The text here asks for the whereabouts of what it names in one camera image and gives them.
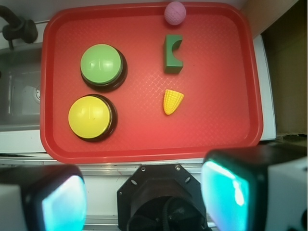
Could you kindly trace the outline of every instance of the plastic tray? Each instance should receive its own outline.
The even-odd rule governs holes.
[[[167,3],[75,8],[48,23],[43,40],[41,139],[65,163],[152,161],[204,157],[211,149],[256,145],[263,122],[252,36],[235,8],[184,3],[185,21],[165,22]],[[183,35],[175,56],[178,74],[163,71],[167,34]],[[68,124],[73,102],[91,93],[80,59],[92,45],[120,50],[128,76],[115,91],[101,93],[118,111],[118,126],[102,142],[78,138]],[[172,115],[163,111],[165,89],[185,97]]]

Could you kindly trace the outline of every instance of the ball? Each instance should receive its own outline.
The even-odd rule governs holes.
[[[186,9],[184,5],[178,1],[171,2],[165,9],[165,19],[171,25],[178,25],[184,21],[186,17]]]

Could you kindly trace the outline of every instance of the metal sink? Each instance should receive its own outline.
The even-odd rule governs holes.
[[[42,44],[0,50],[0,131],[39,129]]]

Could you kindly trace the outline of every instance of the green block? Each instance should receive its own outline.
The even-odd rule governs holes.
[[[166,35],[164,43],[164,71],[178,74],[183,68],[183,62],[174,57],[173,51],[180,47],[182,35]]]

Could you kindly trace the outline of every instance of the brown cardboard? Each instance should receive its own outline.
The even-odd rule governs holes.
[[[307,134],[307,0],[299,0],[262,37],[277,135]]]

